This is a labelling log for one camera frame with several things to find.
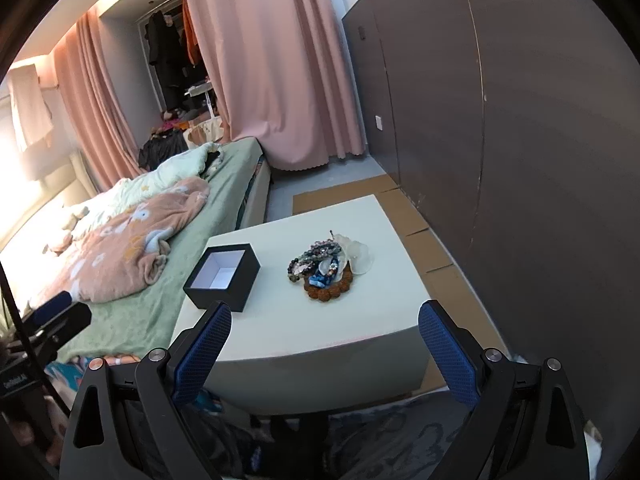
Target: green bed sheet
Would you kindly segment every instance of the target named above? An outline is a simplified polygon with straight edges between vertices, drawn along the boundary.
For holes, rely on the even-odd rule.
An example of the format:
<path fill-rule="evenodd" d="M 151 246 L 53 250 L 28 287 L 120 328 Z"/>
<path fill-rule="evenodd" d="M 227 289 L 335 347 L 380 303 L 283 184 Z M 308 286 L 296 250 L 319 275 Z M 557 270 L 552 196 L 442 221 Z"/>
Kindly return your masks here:
<path fill-rule="evenodd" d="M 222 163 L 209 179 L 209 199 L 196 218 L 171 238 L 169 259 L 158 281 L 132 296 L 89 304 L 91 325 L 60 349 L 58 361 L 116 353 L 142 357 L 153 348 L 168 347 L 184 300 L 182 286 L 206 241 L 234 230 L 244 192 L 262 155 L 254 138 L 232 142 L 222 152 Z"/>

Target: dark brown wardrobe door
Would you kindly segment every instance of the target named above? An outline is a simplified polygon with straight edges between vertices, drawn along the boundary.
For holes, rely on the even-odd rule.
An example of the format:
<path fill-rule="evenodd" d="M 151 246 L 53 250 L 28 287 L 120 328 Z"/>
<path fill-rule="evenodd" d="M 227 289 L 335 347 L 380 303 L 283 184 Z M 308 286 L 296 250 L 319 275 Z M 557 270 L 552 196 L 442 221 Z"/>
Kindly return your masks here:
<path fill-rule="evenodd" d="M 465 272 L 511 349 L 558 358 L 604 436 L 640 424 L 640 66 L 591 0 L 470 0 L 485 150 Z"/>
<path fill-rule="evenodd" d="M 400 183 L 465 258 L 482 145 L 478 51 L 467 0 L 373 0 L 396 122 Z"/>
<path fill-rule="evenodd" d="M 399 183 L 396 131 L 371 0 L 359 0 L 342 23 L 356 76 L 369 153 Z M 376 116 L 382 121 L 382 131 L 376 125 Z"/>

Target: black box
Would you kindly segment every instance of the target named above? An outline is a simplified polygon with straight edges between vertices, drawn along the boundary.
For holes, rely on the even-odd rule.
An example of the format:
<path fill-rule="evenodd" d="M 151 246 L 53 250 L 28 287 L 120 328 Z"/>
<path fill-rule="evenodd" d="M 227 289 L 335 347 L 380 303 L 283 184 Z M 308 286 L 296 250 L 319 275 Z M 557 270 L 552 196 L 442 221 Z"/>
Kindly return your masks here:
<path fill-rule="evenodd" d="M 242 312 L 260 269 L 249 244 L 208 247 L 182 290 L 203 310 L 226 303 L 234 312 Z"/>

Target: floor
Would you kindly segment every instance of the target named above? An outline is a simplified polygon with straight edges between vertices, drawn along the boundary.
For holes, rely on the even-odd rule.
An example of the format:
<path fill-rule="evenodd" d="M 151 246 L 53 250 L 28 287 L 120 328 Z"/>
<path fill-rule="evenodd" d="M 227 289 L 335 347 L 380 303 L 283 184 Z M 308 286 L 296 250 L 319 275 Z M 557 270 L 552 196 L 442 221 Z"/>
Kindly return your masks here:
<path fill-rule="evenodd" d="M 385 173 L 370 155 L 332 159 L 326 166 L 312 170 L 272 171 L 273 184 L 267 202 L 267 222 L 291 216 L 294 195 Z"/>

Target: silver bolt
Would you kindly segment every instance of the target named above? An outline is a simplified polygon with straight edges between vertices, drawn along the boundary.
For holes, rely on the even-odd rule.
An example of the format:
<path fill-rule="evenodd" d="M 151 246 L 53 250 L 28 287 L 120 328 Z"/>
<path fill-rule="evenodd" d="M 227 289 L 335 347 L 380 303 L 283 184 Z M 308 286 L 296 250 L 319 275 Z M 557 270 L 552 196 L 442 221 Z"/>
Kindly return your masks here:
<path fill-rule="evenodd" d="M 546 361 L 546 365 L 555 372 L 557 372 L 560 368 L 562 368 L 560 361 L 558 361 L 558 359 L 555 359 L 553 357 Z"/>
<path fill-rule="evenodd" d="M 104 364 L 104 361 L 99 357 L 91 359 L 91 362 L 89 363 L 89 369 L 99 370 L 100 368 L 102 368 L 102 364 Z"/>
<path fill-rule="evenodd" d="M 149 360 L 153 362 L 162 361 L 165 355 L 166 350 L 164 350 L 164 348 L 154 348 L 151 352 L 149 352 Z"/>
<path fill-rule="evenodd" d="M 489 361 L 494 363 L 497 363 L 500 359 L 502 359 L 502 352 L 495 348 L 488 348 L 486 352 L 484 352 L 484 355 L 487 359 L 489 359 Z"/>

